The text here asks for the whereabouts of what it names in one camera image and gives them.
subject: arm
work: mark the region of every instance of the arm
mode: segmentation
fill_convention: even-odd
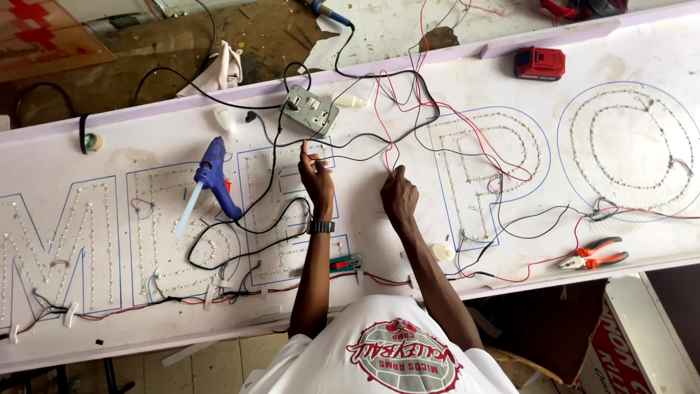
[[[406,167],[399,165],[381,188],[384,211],[403,244],[408,261],[418,280],[430,316],[447,338],[463,351],[484,348],[474,320],[462,304],[423,240],[413,217],[418,189],[404,177]]]
[[[299,174],[314,204],[314,220],[330,222],[333,217],[335,190],[330,178],[333,171],[326,170],[327,163],[318,161],[318,158],[317,154],[307,154],[307,143],[304,141],[299,160]],[[312,234],[289,323],[290,338],[296,334],[304,334],[313,339],[326,327],[330,290],[329,259],[330,234]]]

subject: electrical outlet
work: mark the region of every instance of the electrical outlet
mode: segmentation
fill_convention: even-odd
[[[282,113],[322,136],[330,133],[340,113],[338,107],[330,105],[330,100],[323,101],[299,85],[292,86],[287,101],[294,105],[285,105]]]

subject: pliers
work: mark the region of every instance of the pliers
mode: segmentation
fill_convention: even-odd
[[[620,238],[620,237],[607,237],[607,238],[597,240],[586,247],[580,247],[576,251],[574,251],[574,255],[572,257],[569,257],[566,260],[559,263],[559,268],[560,269],[579,269],[579,268],[585,267],[587,269],[594,269],[600,265],[608,266],[611,264],[619,263],[622,260],[629,257],[629,253],[627,253],[627,252],[617,253],[613,256],[606,257],[604,259],[588,259],[587,258],[587,257],[591,256],[592,254],[594,254],[598,249],[602,248],[603,246],[609,245],[611,243],[616,243],[616,242],[622,242],[622,238]]]

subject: wristwatch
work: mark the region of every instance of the wristwatch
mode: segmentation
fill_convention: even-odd
[[[333,231],[335,231],[335,222],[317,222],[313,215],[309,215],[307,234],[332,233]]]

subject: workbench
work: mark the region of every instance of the workbench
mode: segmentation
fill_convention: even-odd
[[[697,168],[694,152],[700,144],[694,120],[700,114],[695,69],[699,22],[698,16],[690,15],[561,46],[567,54],[567,72],[556,83],[514,79],[512,58],[469,57],[483,48],[465,45],[428,53],[421,74],[433,97],[464,111],[506,160],[520,163],[533,175],[529,182],[505,180],[503,200],[498,201],[487,188],[493,168],[486,162],[424,149],[419,141],[432,149],[476,152],[474,133],[443,111],[388,153],[392,163],[396,149],[400,150],[398,163],[407,166],[407,178],[420,191],[416,220],[429,245],[445,242],[449,235],[452,247],[461,244],[461,266],[465,266],[476,259],[483,244],[462,243],[462,228],[476,241],[497,237],[473,268],[510,280],[525,279],[531,262],[568,254],[577,240],[585,244],[621,236],[624,241],[606,252],[630,254],[620,264],[591,271],[563,271],[556,260],[534,265],[521,283],[483,275],[458,279],[451,283],[462,299],[700,262],[700,224],[633,212],[602,222],[567,212],[552,231],[534,240],[497,235],[498,215],[505,224],[555,205],[590,212],[601,196],[667,215],[700,214],[700,180],[691,173]],[[348,67],[345,72],[364,75],[407,67],[405,58],[397,58]],[[296,76],[289,83],[306,86],[305,78]],[[330,97],[351,82],[333,71],[318,72],[313,74],[311,91]],[[397,76],[392,82],[399,97],[406,97],[410,77]],[[365,97],[372,84],[371,79],[361,81],[349,92]],[[280,81],[216,93],[220,100],[251,106],[278,104],[284,95]],[[388,133],[396,137],[413,127],[415,117],[394,106],[379,95],[377,111]],[[105,146],[87,156],[78,149],[77,119],[0,133],[0,163],[6,169],[0,183],[3,332],[16,325],[26,327],[41,310],[32,288],[51,302],[76,303],[78,313],[94,316],[160,299],[150,281],[154,273],[166,295],[204,296],[214,272],[195,270],[184,257],[192,237],[206,223],[222,219],[211,194],[202,194],[184,238],[175,239],[173,230],[191,193],[198,160],[211,139],[222,133],[214,121],[214,107],[209,99],[194,96],[91,116],[87,131],[103,137]],[[233,182],[235,203],[245,208],[269,182],[272,147],[258,121],[244,123],[244,110],[232,113],[239,123],[226,140],[232,156],[224,171]],[[258,113],[273,133],[275,110]],[[432,109],[421,110],[421,120],[431,116]],[[310,135],[287,118],[282,126],[280,143]],[[362,132],[384,134],[372,106],[341,108],[327,141],[343,144]],[[385,144],[366,138],[343,149],[315,142],[310,147],[323,156],[364,158]],[[299,146],[279,148],[277,154],[275,187],[245,217],[249,228],[266,228],[286,201],[305,196],[295,173]],[[688,170],[669,165],[669,155],[685,160]],[[359,253],[365,258],[365,272],[406,281],[410,265],[400,256],[400,242],[379,199],[387,175],[383,155],[363,162],[335,158],[330,166],[337,223],[331,257]],[[135,198],[155,207],[151,210]],[[304,213],[302,205],[294,205],[274,231],[261,236],[219,226],[193,259],[215,264],[255,251],[298,231]],[[537,235],[560,214],[561,209],[553,209],[509,231]],[[300,236],[256,256],[236,259],[223,274],[240,283],[250,272],[246,286],[251,291],[293,286],[298,283],[294,275],[303,262],[307,239]],[[51,264],[62,259],[68,264]],[[251,270],[258,262],[260,268]],[[458,270],[455,261],[440,266],[445,273]],[[356,276],[347,276],[331,282],[330,305],[337,310],[376,293],[420,299],[419,289],[410,285],[385,286],[369,277],[360,284]],[[201,305],[169,302],[99,322],[74,316],[71,328],[64,326],[63,316],[49,317],[19,334],[18,343],[0,342],[0,373],[283,329],[284,319],[272,320],[291,311],[294,296],[295,290],[268,292],[266,297],[240,297],[233,305],[213,304],[209,311]],[[250,326],[261,318],[270,322]]]

